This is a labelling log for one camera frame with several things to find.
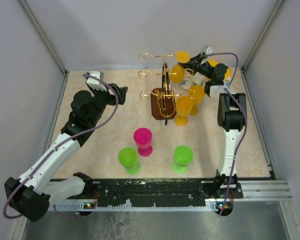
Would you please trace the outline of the pink wine glass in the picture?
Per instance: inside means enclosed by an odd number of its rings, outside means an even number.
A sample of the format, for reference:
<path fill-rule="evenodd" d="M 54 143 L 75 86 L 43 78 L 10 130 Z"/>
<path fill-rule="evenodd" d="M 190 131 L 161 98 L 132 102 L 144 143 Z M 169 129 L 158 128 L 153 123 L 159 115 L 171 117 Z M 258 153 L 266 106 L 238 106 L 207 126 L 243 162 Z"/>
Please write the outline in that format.
<path fill-rule="evenodd" d="M 137 146 L 137 151 L 140 156 L 149 157 L 152 154 L 153 134 L 148 128 L 138 128 L 133 134 L 133 140 Z"/>

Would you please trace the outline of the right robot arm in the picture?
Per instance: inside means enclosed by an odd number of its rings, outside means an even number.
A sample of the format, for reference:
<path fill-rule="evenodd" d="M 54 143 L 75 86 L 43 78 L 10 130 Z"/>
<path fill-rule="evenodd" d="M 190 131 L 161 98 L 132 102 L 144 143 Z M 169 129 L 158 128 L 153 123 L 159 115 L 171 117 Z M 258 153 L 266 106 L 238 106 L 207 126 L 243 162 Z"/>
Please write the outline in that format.
<path fill-rule="evenodd" d="M 209 59 L 212 56 L 222 55 L 234 56 L 233 73 L 224 63 L 214 64 Z M 246 94 L 230 90 L 238 70 L 238 63 L 239 58 L 235 53 L 207 53 L 205 51 L 185 63 L 178 62 L 178 65 L 190 72 L 192 76 L 200 74 L 208 79 L 204 84 L 206 95 L 218 96 L 217 124 L 223 129 L 224 150 L 220 161 L 221 166 L 216 171 L 217 182 L 213 185 L 213 192 L 219 198 L 225 198 L 237 185 L 237 153 L 248 126 Z"/>

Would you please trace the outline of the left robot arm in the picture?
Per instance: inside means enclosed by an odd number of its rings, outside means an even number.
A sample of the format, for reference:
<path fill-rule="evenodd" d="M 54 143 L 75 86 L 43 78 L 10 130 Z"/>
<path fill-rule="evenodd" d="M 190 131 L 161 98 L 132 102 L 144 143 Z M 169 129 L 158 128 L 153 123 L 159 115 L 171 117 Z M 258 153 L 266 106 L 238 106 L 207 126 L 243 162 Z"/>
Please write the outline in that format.
<path fill-rule="evenodd" d="M 94 192 L 93 179 L 82 172 L 57 181 L 50 180 L 61 166 L 89 139 L 92 133 L 108 123 L 98 124 L 106 106 L 117 108 L 126 101 L 128 87 L 115 83 L 105 84 L 100 90 L 88 85 L 88 90 L 80 90 L 70 104 L 68 121 L 61 129 L 55 142 L 42 157 L 19 178 L 10 177 L 4 183 L 6 202 L 2 214 L 11 219 L 7 208 L 11 207 L 31 222 L 40 220 L 49 207 L 74 196 L 85 199 Z"/>

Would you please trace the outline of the yellow wine glass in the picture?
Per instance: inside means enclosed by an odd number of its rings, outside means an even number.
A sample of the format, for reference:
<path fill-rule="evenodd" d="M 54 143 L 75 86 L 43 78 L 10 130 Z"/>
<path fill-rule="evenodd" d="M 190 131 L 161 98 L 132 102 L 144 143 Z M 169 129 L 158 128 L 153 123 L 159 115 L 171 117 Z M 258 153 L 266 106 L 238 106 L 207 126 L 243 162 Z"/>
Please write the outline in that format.
<path fill-rule="evenodd" d="M 204 87 L 201 85 L 193 85 L 190 87 L 188 95 L 193 100 L 193 107 L 189 114 L 195 116 L 199 113 L 198 105 L 203 101 L 205 96 Z"/>
<path fill-rule="evenodd" d="M 174 122 L 178 126 L 185 126 L 188 123 L 188 115 L 194 106 L 194 101 L 189 96 L 180 96 L 176 100 L 176 116 Z"/>
<path fill-rule="evenodd" d="M 179 84 L 183 81 L 185 77 L 185 69 L 179 65 L 181 64 L 186 64 L 190 61 L 191 56 L 188 52 L 184 50 L 180 50 L 175 54 L 175 58 L 177 60 L 177 64 L 175 64 L 170 71 L 170 81 L 176 84 Z"/>

